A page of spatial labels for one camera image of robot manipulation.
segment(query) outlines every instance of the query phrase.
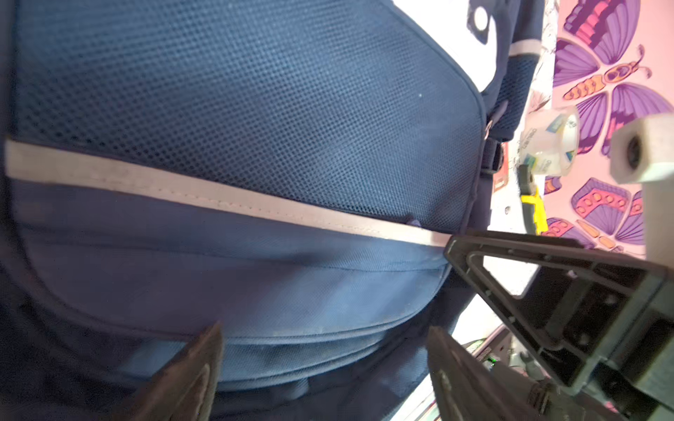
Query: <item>tape roll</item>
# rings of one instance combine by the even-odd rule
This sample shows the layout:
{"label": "tape roll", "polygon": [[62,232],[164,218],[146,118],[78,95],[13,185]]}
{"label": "tape roll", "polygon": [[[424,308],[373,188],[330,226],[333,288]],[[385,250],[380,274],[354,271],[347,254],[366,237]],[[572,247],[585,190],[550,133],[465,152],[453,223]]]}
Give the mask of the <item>tape roll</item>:
{"label": "tape roll", "polygon": [[578,151],[579,133],[575,106],[529,114],[520,140],[520,164],[535,175],[568,174]]}

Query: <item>blue backpack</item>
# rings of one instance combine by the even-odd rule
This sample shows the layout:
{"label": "blue backpack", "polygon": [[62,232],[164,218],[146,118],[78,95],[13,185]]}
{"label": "blue backpack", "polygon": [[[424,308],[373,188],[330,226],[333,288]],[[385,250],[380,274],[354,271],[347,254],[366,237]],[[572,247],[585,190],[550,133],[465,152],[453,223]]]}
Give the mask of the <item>blue backpack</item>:
{"label": "blue backpack", "polygon": [[393,414],[538,61],[543,0],[457,3],[479,88],[386,0],[2,1],[10,412],[105,413],[220,321],[213,419]]}

